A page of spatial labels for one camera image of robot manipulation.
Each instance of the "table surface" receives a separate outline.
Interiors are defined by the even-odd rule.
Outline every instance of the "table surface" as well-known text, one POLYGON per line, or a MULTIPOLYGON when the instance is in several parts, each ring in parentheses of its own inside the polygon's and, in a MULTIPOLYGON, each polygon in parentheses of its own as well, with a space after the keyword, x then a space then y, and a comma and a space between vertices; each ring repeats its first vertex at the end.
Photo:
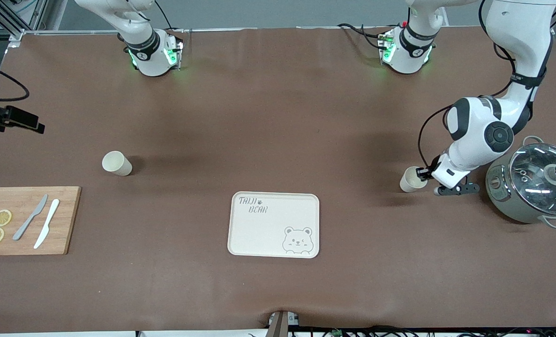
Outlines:
MULTIPOLYGON (((317 326, 556 326, 556 230, 484 194, 398 189, 428 115, 507 83, 479 28, 444 28, 414 75, 337 29, 185 38, 183 69, 158 78, 115 36, 8 52, 2 69, 30 88, 16 105, 46 129, 0 134, 0 186, 83 190, 66 256, 0 256, 0 332, 258 328, 280 309, 317 326), (112 150, 133 175, 101 168, 112 150), (240 190, 317 195, 319 255, 229 254, 240 190)), ((556 144, 556 48, 530 134, 556 144)), ((439 118, 424 140, 428 158, 451 142, 439 118)))

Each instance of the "paper cup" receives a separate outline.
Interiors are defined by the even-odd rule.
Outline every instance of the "paper cup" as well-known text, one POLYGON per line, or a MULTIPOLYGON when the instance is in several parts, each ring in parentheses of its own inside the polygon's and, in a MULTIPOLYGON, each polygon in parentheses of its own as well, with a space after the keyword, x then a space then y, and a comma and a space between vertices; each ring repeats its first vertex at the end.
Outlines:
POLYGON ((119 176, 127 176, 132 171, 132 164, 120 151, 111 151, 101 161, 101 166, 107 172, 111 172, 119 176))
POLYGON ((428 181, 421 181, 421 179, 417 176, 417 172, 415 170, 418 168, 418 166, 411 166, 405 170, 405 174, 402 176, 401 182, 398 184, 401 187, 401 190, 411 193, 428 185, 428 181))

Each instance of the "knife blade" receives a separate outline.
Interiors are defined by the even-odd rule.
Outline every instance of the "knife blade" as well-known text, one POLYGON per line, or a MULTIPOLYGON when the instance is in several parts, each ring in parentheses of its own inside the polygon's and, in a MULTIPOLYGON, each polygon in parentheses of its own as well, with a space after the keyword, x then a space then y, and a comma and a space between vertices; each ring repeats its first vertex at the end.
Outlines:
POLYGON ((39 215, 39 213, 41 213, 41 211, 45 208, 45 203, 47 203, 47 197, 48 197, 47 194, 43 196, 41 201, 39 201, 37 208, 34 211, 32 211, 32 214, 30 214, 30 216, 28 217, 28 219, 26 219, 24 224, 22 224, 22 226, 18 228, 18 230, 14 233, 14 236, 12 237, 14 241, 18 241, 22 237, 22 234, 24 234, 30 222, 34 219, 35 216, 39 215))
POLYGON ((43 241, 47 237, 47 234, 49 234, 49 222, 51 222, 51 218, 53 218, 53 214, 55 213, 56 209, 58 209, 58 205, 59 205, 59 199, 53 199, 53 201, 51 202, 51 207, 49 207, 49 213, 47 214, 47 219, 45 220, 45 224, 43 225, 43 229, 41 230, 41 234, 39 234, 39 238, 37 239, 37 242, 33 247, 34 249, 39 248, 41 243, 43 243, 43 241))

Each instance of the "pot handle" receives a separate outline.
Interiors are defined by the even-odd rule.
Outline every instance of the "pot handle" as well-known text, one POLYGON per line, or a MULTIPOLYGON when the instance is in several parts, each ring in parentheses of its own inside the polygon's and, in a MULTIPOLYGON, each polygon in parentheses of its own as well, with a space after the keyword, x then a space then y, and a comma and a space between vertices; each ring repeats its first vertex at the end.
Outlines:
POLYGON ((524 144, 524 147, 526 146, 526 141, 527 141, 528 139, 533 139, 533 140, 537 141, 538 143, 544 143, 544 141, 543 141, 542 138, 540 138, 540 137, 528 136, 528 137, 524 138, 524 143, 523 143, 523 144, 524 144))
POLYGON ((541 215, 538 217, 538 220, 542 221, 548 227, 556 229, 556 226, 550 223, 550 220, 556 220, 556 216, 541 215))

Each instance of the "bear face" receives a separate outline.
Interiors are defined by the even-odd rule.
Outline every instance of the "bear face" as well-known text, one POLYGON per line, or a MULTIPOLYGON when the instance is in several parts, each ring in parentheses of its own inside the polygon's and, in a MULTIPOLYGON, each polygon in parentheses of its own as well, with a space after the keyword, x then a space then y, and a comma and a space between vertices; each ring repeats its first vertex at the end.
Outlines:
POLYGON ((282 248, 284 248, 286 252, 302 254, 303 252, 309 253, 314 250, 311 228, 306 227, 302 230, 295 230, 292 227, 287 227, 284 233, 286 237, 282 243, 282 248))

